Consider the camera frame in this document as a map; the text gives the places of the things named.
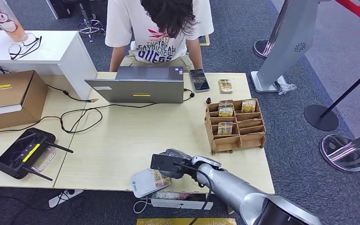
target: clear plastic bottle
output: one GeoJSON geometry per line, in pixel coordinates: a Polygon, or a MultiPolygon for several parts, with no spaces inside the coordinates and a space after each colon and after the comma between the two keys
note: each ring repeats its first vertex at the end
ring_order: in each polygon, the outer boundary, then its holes
{"type": "Polygon", "coordinates": [[[24,37],[27,37],[23,27],[5,0],[0,0],[0,27],[15,42],[25,41],[24,37]]]}

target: smartphone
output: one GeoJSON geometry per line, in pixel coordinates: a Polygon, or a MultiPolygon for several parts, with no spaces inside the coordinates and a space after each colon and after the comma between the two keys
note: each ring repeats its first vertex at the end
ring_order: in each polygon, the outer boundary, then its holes
{"type": "Polygon", "coordinates": [[[190,70],[190,76],[195,92],[203,92],[210,90],[208,80],[206,80],[203,69],[190,70]]]}

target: wooden table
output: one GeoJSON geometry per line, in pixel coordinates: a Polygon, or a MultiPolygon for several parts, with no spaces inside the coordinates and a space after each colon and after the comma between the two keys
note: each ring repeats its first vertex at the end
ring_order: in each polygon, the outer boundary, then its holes
{"type": "MultiPolygon", "coordinates": [[[[51,84],[53,87],[62,88],[68,90],[69,94],[75,96],[75,91],[71,90],[71,86],[64,76],[59,75],[48,75],[41,76],[46,83],[51,84]]],[[[84,102],[77,102],[71,100],[65,96],[61,91],[49,89],[45,107],[42,113],[43,116],[60,116],[62,113],[74,109],[82,109],[85,107],[84,102]]],[[[64,126],[71,128],[72,124],[79,118],[79,113],[69,114],[64,119],[64,126]]],[[[10,129],[21,129],[25,126],[11,127],[10,129]]],[[[41,130],[53,133],[57,140],[58,145],[69,147],[72,134],[67,134],[61,130],[60,121],[58,119],[45,119],[35,126],[41,130]]],[[[24,131],[18,132],[6,132],[0,133],[0,155],[8,149],[8,147],[23,133],[24,131]]],[[[66,152],[52,148],[56,152],[56,156],[53,158],[51,163],[42,171],[42,174],[50,177],[53,181],[42,179],[36,175],[28,174],[21,180],[16,180],[13,177],[0,171],[0,186],[3,187],[23,187],[23,188],[53,188],[56,178],[59,174],[60,167],[66,156],[66,152]]],[[[36,164],[40,164],[46,161],[46,158],[40,158],[36,164]]]]}
{"type": "MultiPolygon", "coordinates": [[[[116,73],[98,73],[99,79],[113,79],[116,73]]],[[[94,128],[75,134],[62,165],[54,188],[78,188],[92,190],[131,190],[130,177],[150,167],[151,156],[168,148],[186,152],[191,156],[210,157],[223,167],[267,193],[274,193],[270,170],[264,149],[250,148],[233,154],[211,156],[208,138],[203,123],[206,99],[212,102],[226,99],[251,98],[246,75],[207,74],[211,90],[196,93],[183,104],[158,104],[147,108],[111,106],[100,109],[104,118],[94,128]],[[219,79],[231,79],[233,94],[223,95],[218,91],[219,79]]],[[[185,88],[192,89],[188,74],[184,75],[185,88]]],[[[99,98],[93,106],[107,105],[94,90],[89,99],[99,98]]],[[[99,118],[91,112],[78,130],[99,118]]],[[[199,188],[189,177],[172,179],[165,191],[207,192],[199,188]]]]}

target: yellow label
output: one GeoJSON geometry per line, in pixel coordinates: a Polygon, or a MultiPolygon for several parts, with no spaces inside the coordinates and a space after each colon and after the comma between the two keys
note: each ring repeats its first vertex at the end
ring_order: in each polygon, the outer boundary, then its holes
{"type": "Polygon", "coordinates": [[[10,86],[12,86],[12,85],[11,84],[4,84],[4,85],[0,85],[0,88],[8,88],[10,86]]]}
{"type": "Polygon", "coordinates": [[[133,97],[151,97],[149,94],[133,94],[133,97]]]}
{"type": "Polygon", "coordinates": [[[29,157],[37,150],[40,144],[36,144],[35,147],[28,153],[28,155],[22,160],[23,162],[27,161],[29,157]]]}
{"type": "MultiPolygon", "coordinates": [[[[137,219],[137,225],[186,225],[194,218],[137,219]]],[[[195,225],[237,225],[234,218],[199,218],[195,225]]]]}

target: power strip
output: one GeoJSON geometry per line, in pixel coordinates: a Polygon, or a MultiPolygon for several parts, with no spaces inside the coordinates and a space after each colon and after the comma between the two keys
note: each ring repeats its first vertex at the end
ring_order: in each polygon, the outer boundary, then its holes
{"type": "Polygon", "coordinates": [[[69,190],[65,190],[62,194],[60,193],[58,196],[52,198],[51,200],[49,200],[49,207],[53,208],[56,205],[60,205],[63,202],[66,202],[67,200],[69,200],[70,198],[73,198],[77,195],[79,195],[80,193],[82,193],[83,190],[82,189],[69,189],[69,190]]]}

